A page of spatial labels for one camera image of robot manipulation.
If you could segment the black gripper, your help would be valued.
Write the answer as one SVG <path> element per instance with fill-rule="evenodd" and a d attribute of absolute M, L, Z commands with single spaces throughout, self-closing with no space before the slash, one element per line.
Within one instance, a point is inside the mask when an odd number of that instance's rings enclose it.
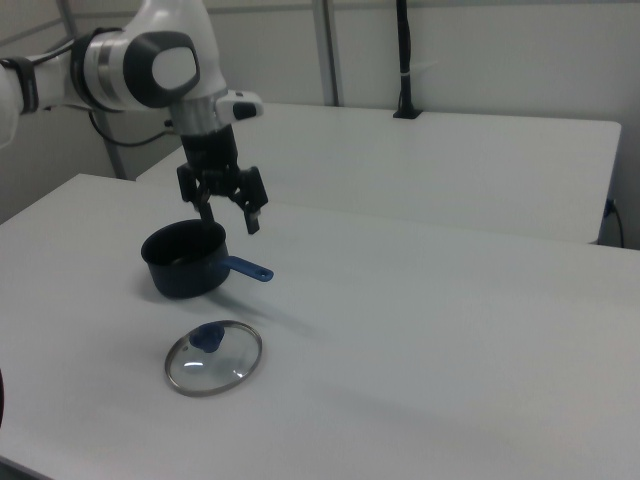
<path fill-rule="evenodd" d="M 257 167 L 239 171 L 233 128 L 226 126 L 200 136 L 182 135 L 180 139 L 187 159 L 177 168 L 182 200 L 192 204 L 205 226 L 212 226 L 210 195 L 231 197 L 243 211 L 247 233 L 257 233 L 261 209 L 269 199 Z"/>

